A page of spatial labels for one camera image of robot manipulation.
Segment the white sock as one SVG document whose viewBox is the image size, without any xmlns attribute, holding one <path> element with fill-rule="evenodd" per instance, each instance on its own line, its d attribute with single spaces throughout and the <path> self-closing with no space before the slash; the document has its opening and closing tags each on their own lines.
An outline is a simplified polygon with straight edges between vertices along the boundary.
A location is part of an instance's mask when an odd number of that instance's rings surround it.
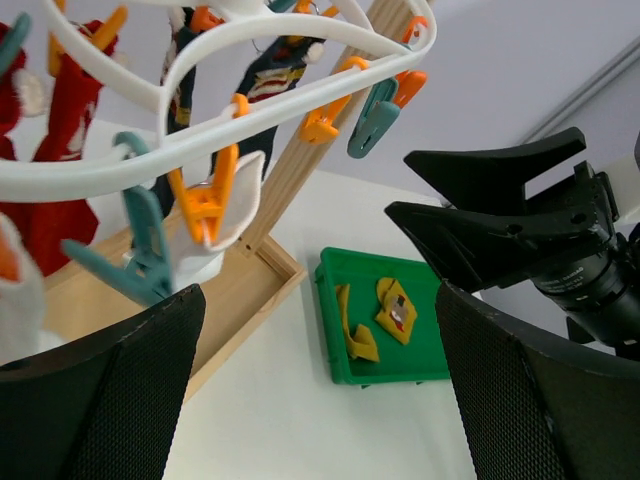
<svg viewBox="0 0 640 480">
<path fill-rule="evenodd" d="M 46 301 L 39 268 L 14 223 L 1 214 L 1 364 L 61 346 L 44 327 Z"/>
<path fill-rule="evenodd" d="M 226 250 L 234 245 L 255 218 L 261 197 L 265 153 L 257 150 L 239 158 L 229 203 L 215 240 L 195 244 L 185 226 L 179 226 L 169 240 L 174 291 L 191 284 L 203 284 L 217 276 Z"/>
</svg>

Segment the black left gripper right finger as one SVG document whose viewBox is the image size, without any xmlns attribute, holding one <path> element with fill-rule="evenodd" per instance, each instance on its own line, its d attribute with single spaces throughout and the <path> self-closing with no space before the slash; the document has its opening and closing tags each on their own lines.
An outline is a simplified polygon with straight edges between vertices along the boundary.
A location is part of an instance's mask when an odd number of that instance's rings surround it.
<svg viewBox="0 0 640 480">
<path fill-rule="evenodd" d="M 636 479 L 639 364 L 440 285 L 436 316 L 479 479 Z"/>
</svg>

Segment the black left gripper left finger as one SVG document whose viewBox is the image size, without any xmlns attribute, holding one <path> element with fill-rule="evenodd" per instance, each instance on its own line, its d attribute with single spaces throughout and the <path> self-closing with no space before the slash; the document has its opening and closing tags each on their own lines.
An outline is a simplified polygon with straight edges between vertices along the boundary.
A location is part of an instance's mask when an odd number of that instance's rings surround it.
<svg viewBox="0 0 640 480">
<path fill-rule="evenodd" d="M 205 309 L 191 285 L 2 366 L 2 478 L 162 478 Z"/>
</svg>

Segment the navy striped sock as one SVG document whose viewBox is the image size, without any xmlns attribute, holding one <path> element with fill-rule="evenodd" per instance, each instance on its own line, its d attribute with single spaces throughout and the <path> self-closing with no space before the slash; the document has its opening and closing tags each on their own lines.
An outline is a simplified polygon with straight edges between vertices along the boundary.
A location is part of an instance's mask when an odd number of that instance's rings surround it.
<svg viewBox="0 0 640 480">
<path fill-rule="evenodd" d="M 163 62 L 161 83 L 165 82 L 168 71 L 177 55 L 198 36 L 198 32 L 194 31 L 190 26 L 194 13 L 195 10 L 188 7 L 170 7 L 168 10 L 171 41 Z M 182 78 L 172 94 L 166 115 L 167 132 L 169 134 L 190 126 L 195 76 L 196 68 L 193 67 Z M 167 217 L 175 201 L 168 175 L 163 174 L 157 177 L 150 191 L 156 195 L 162 215 Z"/>
</svg>

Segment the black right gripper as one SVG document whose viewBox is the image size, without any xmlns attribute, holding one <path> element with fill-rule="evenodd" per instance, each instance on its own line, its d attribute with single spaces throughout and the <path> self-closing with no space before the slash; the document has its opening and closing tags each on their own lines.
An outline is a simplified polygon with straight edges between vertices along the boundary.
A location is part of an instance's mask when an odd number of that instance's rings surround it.
<svg viewBox="0 0 640 480">
<path fill-rule="evenodd" d="M 523 208 L 501 216 L 394 201 L 385 214 L 439 278 L 468 291 L 507 287 L 548 270 L 584 264 L 615 236 L 608 177 L 583 161 L 573 174 L 525 199 L 525 185 L 586 149 L 570 127 L 514 147 L 415 150 L 404 163 L 456 208 Z"/>
</svg>

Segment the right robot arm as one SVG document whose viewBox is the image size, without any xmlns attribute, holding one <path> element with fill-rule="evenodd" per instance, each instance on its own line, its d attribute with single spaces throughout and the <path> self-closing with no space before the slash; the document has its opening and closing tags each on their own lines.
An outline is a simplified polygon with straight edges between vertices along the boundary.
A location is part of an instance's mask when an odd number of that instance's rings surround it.
<svg viewBox="0 0 640 480">
<path fill-rule="evenodd" d="M 616 230 L 610 177 L 579 163 L 534 196 L 527 183 L 586 147 L 565 129 L 515 147 L 415 150 L 405 164 L 445 200 L 395 201 L 386 215 L 435 274 L 466 292 L 532 282 L 566 315 L 569 337 L 639 356 L 639 236 Z"/>
</svg>

